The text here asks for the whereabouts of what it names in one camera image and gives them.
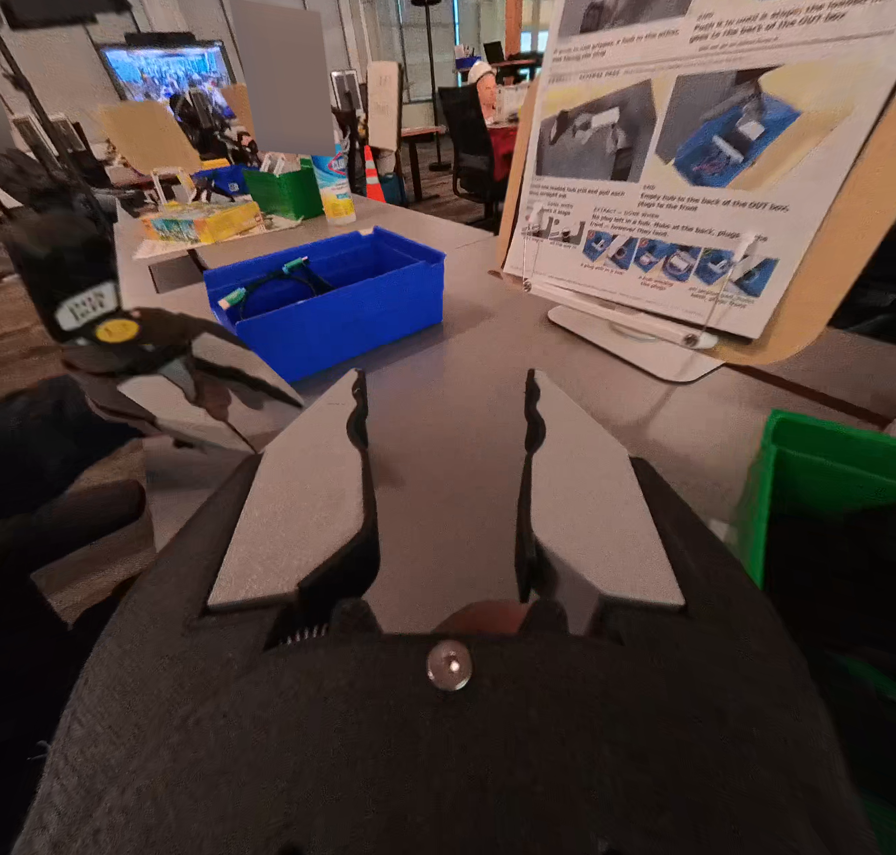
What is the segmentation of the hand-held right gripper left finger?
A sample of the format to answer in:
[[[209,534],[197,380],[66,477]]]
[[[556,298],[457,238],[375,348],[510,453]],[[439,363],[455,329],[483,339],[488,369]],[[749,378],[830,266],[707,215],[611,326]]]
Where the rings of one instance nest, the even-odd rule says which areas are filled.
[[[380,565],[364,371],[353,368],[263,449],[211,610],[363,595]]]

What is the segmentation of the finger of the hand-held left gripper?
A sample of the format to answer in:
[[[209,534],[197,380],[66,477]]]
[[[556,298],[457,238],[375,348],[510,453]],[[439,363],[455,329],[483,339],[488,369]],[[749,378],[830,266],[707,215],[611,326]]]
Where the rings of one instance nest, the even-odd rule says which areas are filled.
[[[238,398],[230,383],[206,373],[186,382],[193,385],[192,394],[160,374],[118,381],[116,389],[150,413],[155,426],[177,441],[206,449],[254,453],[255,447],[231,421],[230,412]]]
[[[286,380],[232,334],[197,334],[193,338],[193,360],[197,370],[230,387],[241,386],[294,408],[305,406]]]

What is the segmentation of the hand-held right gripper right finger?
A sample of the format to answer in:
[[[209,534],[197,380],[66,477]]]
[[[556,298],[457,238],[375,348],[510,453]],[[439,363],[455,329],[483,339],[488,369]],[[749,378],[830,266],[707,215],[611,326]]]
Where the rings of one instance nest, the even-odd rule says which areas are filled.
[[[541,369],[526,376],[516,520],[522,603],[560,606],[595,633],[622,606],[678,613],[685,596],[627,449]]]

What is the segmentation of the blue plastic bin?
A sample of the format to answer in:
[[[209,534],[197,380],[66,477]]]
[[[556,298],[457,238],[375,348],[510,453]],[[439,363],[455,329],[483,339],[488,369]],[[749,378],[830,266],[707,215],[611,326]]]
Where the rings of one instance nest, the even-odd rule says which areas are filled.
[[[226,312],[213,302],[236,286],[308,255],[334,292],[274,284]],[[296,382],[442,322],[445,253],[381,226],[207,269],[214,317],[282,379]]]

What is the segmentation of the green plastic bin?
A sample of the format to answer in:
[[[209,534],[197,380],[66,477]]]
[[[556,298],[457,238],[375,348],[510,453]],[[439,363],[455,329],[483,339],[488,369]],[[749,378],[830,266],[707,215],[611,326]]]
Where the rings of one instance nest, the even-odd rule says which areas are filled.
[[[894,438],[773,412],[735,553],[809,663],[880,852],[894,853]]]

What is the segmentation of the yellow snack box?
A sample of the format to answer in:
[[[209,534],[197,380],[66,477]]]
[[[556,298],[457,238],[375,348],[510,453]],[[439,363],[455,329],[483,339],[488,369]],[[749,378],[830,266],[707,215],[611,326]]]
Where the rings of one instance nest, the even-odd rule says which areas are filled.
[[[254,201],[228,205],[169,203],[140,218],[146,238],[162,243],[207,245],[263,232],[263,214]]]

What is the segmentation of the cardboard sheet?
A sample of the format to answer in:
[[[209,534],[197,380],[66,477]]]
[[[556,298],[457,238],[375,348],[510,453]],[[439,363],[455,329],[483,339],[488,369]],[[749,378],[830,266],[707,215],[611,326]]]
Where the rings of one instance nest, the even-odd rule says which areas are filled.
[[[140,174],[198,173],[203,162],[170,110],[154,101],[101,104],[95,114],[118,153]]]

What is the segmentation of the small blue bin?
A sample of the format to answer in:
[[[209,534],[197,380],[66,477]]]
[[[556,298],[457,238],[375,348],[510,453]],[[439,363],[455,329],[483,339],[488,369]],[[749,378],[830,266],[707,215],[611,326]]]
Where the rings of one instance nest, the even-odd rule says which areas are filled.
[[[192,179],[197,188],[211,189],[220,195],[235,199],[249,195],[245,172],[250,169],[251,167],[246,164],[204,167],[192,174]]]

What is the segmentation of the white wipes canister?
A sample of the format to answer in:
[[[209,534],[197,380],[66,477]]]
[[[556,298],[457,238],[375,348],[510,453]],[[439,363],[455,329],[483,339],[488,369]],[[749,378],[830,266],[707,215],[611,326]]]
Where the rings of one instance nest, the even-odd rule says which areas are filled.
[[[327,221],[333,225],[346,225],[356,221],[347,172],[348,157],[339,133],[334,134],[334,143],[332,155],[312,155],[311,165]]]

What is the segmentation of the white handwritten sign board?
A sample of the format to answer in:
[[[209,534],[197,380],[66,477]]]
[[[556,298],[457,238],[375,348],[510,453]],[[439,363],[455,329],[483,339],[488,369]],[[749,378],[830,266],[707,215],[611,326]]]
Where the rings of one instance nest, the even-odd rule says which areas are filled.
[[[400,65],[387,60],[368,64],[366,93],[368,144],[373,148],[396,152],[402,105]]]

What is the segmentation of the black office chair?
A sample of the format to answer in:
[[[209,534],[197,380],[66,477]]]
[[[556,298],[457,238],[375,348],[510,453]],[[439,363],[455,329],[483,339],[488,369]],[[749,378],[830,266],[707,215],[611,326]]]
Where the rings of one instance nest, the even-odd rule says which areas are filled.
[[[438,99],[454,148],[453,193],[483,208],[483,217],[468,225],[497,234],[509,172],[498,175],[495,146],[476,88],[438,88]]]

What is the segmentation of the wall display screen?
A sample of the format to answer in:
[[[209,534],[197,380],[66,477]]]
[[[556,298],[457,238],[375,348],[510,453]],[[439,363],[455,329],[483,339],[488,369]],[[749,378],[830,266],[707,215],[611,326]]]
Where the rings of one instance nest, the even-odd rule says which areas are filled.
[[[219,40],[190,43],[96,43],[95,52],[122,101],[167,104],[176,95],[214,92],[237,82],[226,47]]]

